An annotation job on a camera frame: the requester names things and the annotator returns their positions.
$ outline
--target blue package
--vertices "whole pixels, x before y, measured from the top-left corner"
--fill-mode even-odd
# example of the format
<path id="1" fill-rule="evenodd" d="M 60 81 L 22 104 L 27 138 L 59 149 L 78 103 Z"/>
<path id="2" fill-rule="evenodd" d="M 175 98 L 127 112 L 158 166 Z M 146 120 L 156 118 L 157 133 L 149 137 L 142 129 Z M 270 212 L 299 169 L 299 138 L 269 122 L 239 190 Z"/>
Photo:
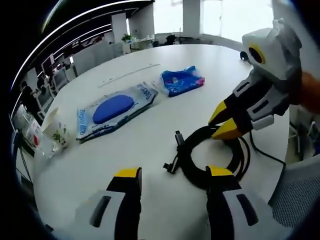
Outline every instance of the blue package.
<path id="1" fill-rule="evenodd" d="M 127 89 L 105 95 L 89 106 L 78 109 L 76 113 L 76 139 L 81 143 L 84 143 L 90 139 L 114 132 L 135 116 L 147 110 L 157 95 L 158 92 L 144 82 L 136 86 L 131 86 Z M 112 108 L 107 110 L 106 114 L 102 114 L 101 110 L 99 110 L 101 105 L 105 107 L 110 103 L 108 100 L 111 100 L 111 103 L 115 103 L 115 101 L 117 102 L 119 100 L 123 103 L 125 98 L 126 103 L 124 105 L 122 104 L 122 107 L 126 111 L 123 109 L 119 110 Z"/>
<path id="2" fill-rule="evenodd" d="M 205 83 L 205 78 L 198 75 L 195 66 L 190 66 L 181 71 L 164 71 L 160 80 L 169 97 L 197 89 Z"/>

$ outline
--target paper cup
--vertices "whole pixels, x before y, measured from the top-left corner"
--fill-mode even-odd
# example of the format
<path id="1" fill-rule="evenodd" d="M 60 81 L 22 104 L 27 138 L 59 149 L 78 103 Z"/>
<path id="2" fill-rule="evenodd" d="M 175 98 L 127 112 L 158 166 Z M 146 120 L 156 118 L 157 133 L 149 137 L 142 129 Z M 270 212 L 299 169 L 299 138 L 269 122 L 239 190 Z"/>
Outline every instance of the paper cup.
<path id="1" fill-rule="evenodd" d="M 58 110 L 57 107 L 49 113 L 42 124 L 41 132 L 59 146 L 66 148 L 70 143 L 70 133 L 67 126 L 59 120 Z"/>

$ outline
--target desk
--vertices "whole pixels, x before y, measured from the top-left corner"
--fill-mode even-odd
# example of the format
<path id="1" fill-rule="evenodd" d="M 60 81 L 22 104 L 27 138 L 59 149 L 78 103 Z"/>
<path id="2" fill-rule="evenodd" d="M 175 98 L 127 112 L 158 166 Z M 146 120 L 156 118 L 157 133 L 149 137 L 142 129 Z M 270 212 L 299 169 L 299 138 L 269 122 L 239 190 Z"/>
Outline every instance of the desk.
<path id="1" fill-rule="evenodd" d="M 56 228 L 70 223 L 76 208 L 96 191 L 106 189 L 118 170 L 141 166 L 139 238 L 207 239 L 210 229 L 205 191 L 191 185 L 181 170 L 170 175 L 163 165 L 176 154 L 174 132 L 179 130 L 186 138 L 205 126 L 218 103 L 248 76 L 251 66 L 240 60 L 239 52 L 197 44 L 161 46 L 121 56 L 74 79 L 58 93 L 50 109 L 60 107 L 63 120 L 75 133 L 77 107 L 142 81 L 150 83 L 164 70 L 191 65 L 205 77 L 203 87 L 164 98 L 111 134 L 81 145 L 73 142 L 61 156 L 50 160 L 35 156 L 35 166 L 43 167 L 33 181 L 34 194 L 46 224 Z M 288 134 L 289 112 L 276 116 L 272 126 L 253 132 L 253 137 L 260 149 L 284 160 Z M 251 164 L 241 185 L 267 202 L 283 166 L 251 151 Z M 195 164 L 202 169 L 208 164 L 226 167 L 231 156 L 231 150 L 218 140 L 206 140 L 192 152 Z"/>

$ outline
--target white round table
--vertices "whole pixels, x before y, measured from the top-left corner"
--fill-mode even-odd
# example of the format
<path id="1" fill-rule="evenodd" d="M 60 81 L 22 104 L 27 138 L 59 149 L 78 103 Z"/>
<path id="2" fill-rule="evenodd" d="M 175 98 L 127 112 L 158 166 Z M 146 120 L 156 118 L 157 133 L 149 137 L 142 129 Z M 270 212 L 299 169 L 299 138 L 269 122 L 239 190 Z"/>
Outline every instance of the white round table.
<path id="1" fill-rule="evenodd" d="M 83 144 L 74 140 L 62 155 L 48 160 L 36 154 L 35 166 L 42 167 L 34 180 L 34 194 L 44 223 L 54 229 L 65 226 L 74 219 L 81 203 L 107 188 L 117 171 L 142 167 L 138 237 L 210 239 L 206 192 L 193 186 L 181 170 L 171 175 L 163 165 L 171 163 L 176 154 L 175 131 L 179 130 L 187 138 L 205 126 L 218 103 L 248 76 L 251 66 L 240 60 L 239 52 L 223 46 L 190 44 L 124 55 L 70 82 L 58 93 L 49 112 L 59 107 L 61 119 L 75 139 L 77 108 L 137 83 L 151 83 L 164 70 L 177 71 L 192 65 L 205 77 L 203 87 L 173 98 L 160 95 L 153 107 L 117 131 Z M 143 68 L 146 69 L 119 78 Z M 253 132 L 253 138 L 261 150 L 284 160 L 288 134 L 289 111 L 282 117 L 276 116 L 272 126 Z M 219 140 L 206 140 L 192 152 L 195 164 L 202 169 L 208 164 L 226 167 L 231 156 L 231 150 Z M 251 163 L 240 184 L 267 202 L 282 169 L 281 163 L 251 148 Z"/>

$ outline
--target potted plant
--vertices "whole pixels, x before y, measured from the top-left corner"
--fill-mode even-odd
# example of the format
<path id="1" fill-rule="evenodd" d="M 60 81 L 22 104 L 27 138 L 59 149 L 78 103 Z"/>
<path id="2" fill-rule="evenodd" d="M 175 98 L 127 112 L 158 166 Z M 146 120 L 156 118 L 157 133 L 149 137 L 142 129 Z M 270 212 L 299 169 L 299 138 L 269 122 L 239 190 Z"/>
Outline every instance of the potted plant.
<path id="1" fill-rule="evenodd" d="M 131 35 L 128 34 L 124 34 L 123 37 L 121 38 L 122 41 L 124 41 L 125 43 L 128 43 L 132 40 Z"/>

